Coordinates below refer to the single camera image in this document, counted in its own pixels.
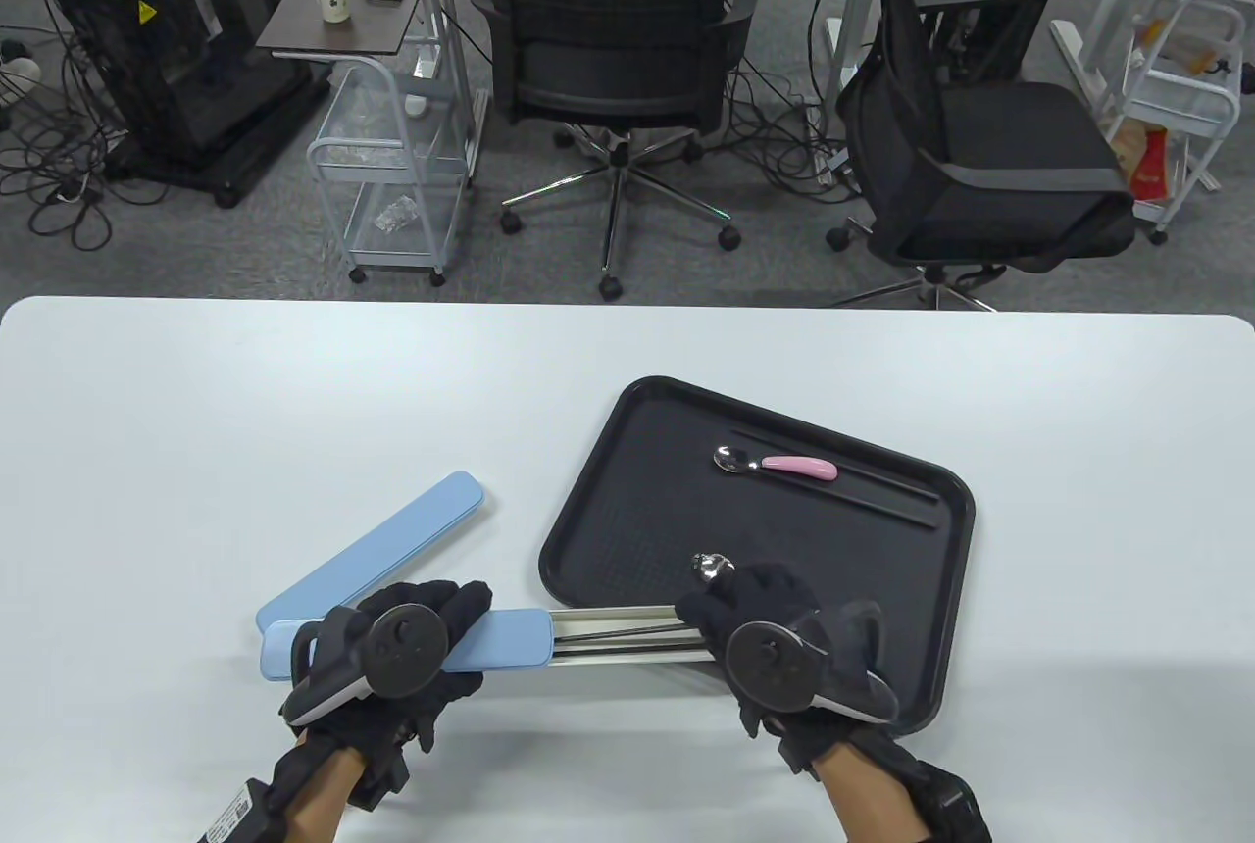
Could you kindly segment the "person's right hand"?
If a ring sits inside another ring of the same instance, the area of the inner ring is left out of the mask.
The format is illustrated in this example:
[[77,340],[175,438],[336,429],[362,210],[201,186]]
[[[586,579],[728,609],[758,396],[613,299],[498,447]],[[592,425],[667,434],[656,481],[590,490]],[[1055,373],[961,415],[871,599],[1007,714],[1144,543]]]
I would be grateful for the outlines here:
[[681,596],[674,610],[717,660],[740,726],[750,738],[776,738],[796,774],[814,774],[860,729],[897,721],[897,695],[878,669],[878,605],[825,607],[784,566],[747,565]]

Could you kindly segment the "person's left hand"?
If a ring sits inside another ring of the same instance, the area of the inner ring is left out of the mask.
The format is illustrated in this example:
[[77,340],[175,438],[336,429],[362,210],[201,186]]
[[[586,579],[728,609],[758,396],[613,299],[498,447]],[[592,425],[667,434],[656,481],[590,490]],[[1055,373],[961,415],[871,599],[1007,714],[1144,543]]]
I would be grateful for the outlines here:
[[398,582],[354,607],[336,607],[301,646],[282,718],[295,735],[353,749],[382,766],[414,739],[435,741],[435,719],[483,686],[482,672],[447,672],[444,660],[492,605],[483,580]]

